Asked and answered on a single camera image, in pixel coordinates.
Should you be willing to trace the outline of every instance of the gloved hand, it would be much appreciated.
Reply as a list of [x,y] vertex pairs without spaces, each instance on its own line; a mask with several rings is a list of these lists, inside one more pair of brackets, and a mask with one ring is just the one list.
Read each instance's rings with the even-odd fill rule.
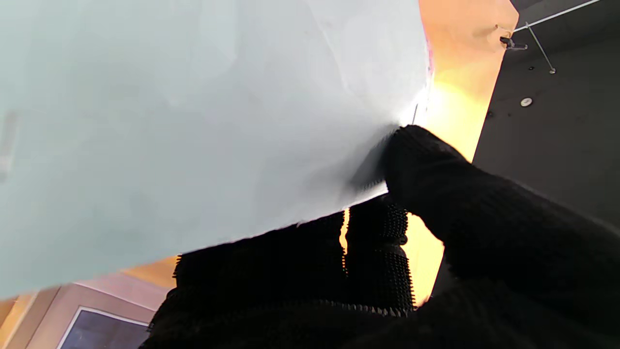
[[447,199],[442,192],[454,193],[463,179],[488,177],[449,144],[417,125],[396,131],[385,149],[383,167],[390,197],[422,218]]

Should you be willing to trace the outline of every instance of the white sheet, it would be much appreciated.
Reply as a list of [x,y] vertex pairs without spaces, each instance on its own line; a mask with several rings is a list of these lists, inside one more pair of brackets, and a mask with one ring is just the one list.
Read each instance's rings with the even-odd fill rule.
[[4,0],[0,48],[0,296],[383,193],[428,80],[415,0]]

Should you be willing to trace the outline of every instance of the ceiling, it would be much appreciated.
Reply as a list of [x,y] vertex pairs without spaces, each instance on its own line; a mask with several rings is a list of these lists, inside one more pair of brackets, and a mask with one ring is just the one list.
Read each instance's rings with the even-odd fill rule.
[[[532,18],[533,20],[537,20],[538,18],[544,18],[553,14],[545,10],[552,8],[550,4],[555,4],[557,2],[578,4],[585,2],[583,0],[512,1],[515,7],[518,7],[519,3],[531,4],[535,2],[533,5],[520,10],[520,22],[523,21],[526,16],[529,16],[528,18]],[[620,20],[618,20],[618,18],[620,18],[620,1],[600,0],[575,11],[534,25],[532,26],[532,30],[549,56],[551,63],[553,63],[553,55],[556,52],[620,35]],[[504,56],[503,66],[529,60],[531,58],[543,57],[534,38],[527,29],[515,32],[512,39],[515,43],[527,44],[528,49],[526,51],[507,51]]]
[[522,27],[525,22],[536,22],[539,19],[549,17],[558,12],[570,9],[589,0],[511,0],[515,9],[519,12],[519,24]]

